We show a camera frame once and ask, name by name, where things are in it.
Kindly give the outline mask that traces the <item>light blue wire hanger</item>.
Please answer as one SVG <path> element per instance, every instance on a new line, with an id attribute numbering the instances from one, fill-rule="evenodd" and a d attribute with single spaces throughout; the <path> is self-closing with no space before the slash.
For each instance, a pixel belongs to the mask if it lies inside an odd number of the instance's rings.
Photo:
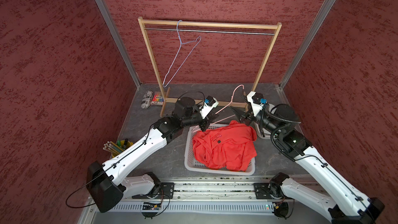
<path id="1" fill-rule="evenodd" d="M 178 42 L 179 42 L 179 47 L 177 49 L 177 52 L 168 68 L 168 71 L 166 75 L 164 76 L 163 82 L 162 82 L 162 88 L 166 88 L 171 84 L 171 82 L 175 79 L 177 74 L 180 72 L 181 68 L 184 66 L 186 61 L 190 58 L 191 54 L 193 51 L 196 49 L 196 47 L 201 43 L 202 37 L 197 36 L 195 39 L 188 40 L 188 41 L 183 41 L 181 34 L 180 34 L 180 24 L 183 22 L 183 20 L 178 20 L 176 24 L 176 32 L 177 32 L 177 37 L 178 37 Z M 190 47 L 189 52 L 186 54 L 186 56 L 181 60 L 181 62 L 177 65 L 177 60 L 178 58 L 181 57 L 181 55 L 184 52 L 184 47 Z"/>

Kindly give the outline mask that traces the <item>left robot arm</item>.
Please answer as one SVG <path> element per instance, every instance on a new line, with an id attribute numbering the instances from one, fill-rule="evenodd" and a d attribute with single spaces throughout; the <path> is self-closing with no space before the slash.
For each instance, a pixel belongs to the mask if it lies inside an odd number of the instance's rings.
<path id="1" fill-rule="evenodd" d="M 149 156 L 165 147 L 183 133 L 184 127 L 199 126 L 205 131 L 217 114 L 212 110 L 218 101 L 208 96 L 197 106 L 194 99 L 182 97 L 171 115 L 160 118 L 148 133 L 121 154 L 88 167 L 86 188 L 101 213 L 115 207 L 123 198 L 159 193 L 160 181 L 153 173 L 128 178 L 128 175 Z"/>

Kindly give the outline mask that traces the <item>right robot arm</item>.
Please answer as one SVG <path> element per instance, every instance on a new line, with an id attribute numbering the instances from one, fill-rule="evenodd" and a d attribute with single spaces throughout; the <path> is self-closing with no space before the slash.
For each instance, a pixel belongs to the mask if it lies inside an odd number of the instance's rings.
<path id="1" fill-rule="evenodd" d="M 298 200 L 333 224 L 373 224 L 381 215 L 385 209 L 382 201 L 354 187 L 295 129 L 301 121 L 291 106 L 278 104 L 271 108 L 269 104 L 253 103 L 246 112 L 235 107 L 232 111 L 240 122 L 255 122 L 261 131 L 269 132 L 274 147 L 304 168 L 327 192 L 327 195 L 320 194 L 278 173 L 269 183 L 275 198 Z"/>

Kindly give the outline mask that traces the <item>pink wire hanger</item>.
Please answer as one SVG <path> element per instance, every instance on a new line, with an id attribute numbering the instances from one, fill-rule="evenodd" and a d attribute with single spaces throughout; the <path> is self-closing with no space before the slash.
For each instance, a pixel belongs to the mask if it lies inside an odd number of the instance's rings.
<path id="1" fill-rule="evenodd" d="M 245 89 L 245 86 L 242 85 L 242 84 L 241 84 L 241 85 L 238 85 L 238 86 L 233 90 L 232 95 L 231 95 L 229 101 L 219 101 L 219 100 L 216 98 L 217 101 L 219 102 L 219 104 L 218 104 L 218 106 L 217 106 L 216 108 L 212 109 L 212 111 L 211 111 L 210 113 L 215 113 L 215 114 L 218 115 L 220 112 L 222 112 L 223 110 L 225 110 L 227 107 L 232 107 L 232 106 L 238 107 L 238 108 L 245 108 L 245 107 L 247 106 L 247 103 L 244 103 L 244 102 L 234 102 L 234 96 L 235 96 L 236 91 L 238 90 L 238 88 Z M 199 106 L 199 116 L 200 116 L 201 121 L 202 121 L 203 119 L 202 119 L 202 117 L 201 117 L 200 110 L 201 110 L 203 104 L 202 104 L 201 106 Z"/>

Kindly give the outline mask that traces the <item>red tank top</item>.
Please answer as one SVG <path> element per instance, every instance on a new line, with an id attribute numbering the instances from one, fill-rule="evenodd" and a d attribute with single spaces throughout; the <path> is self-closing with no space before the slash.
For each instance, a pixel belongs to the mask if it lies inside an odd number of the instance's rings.
<path id="1" fill-rule="evenodd" d="M 192 140 L 195 159 L 207 168 L 245 171 L 257 156 L 255 129 L 235 120 L 213 130 L 199 131 Z"/>

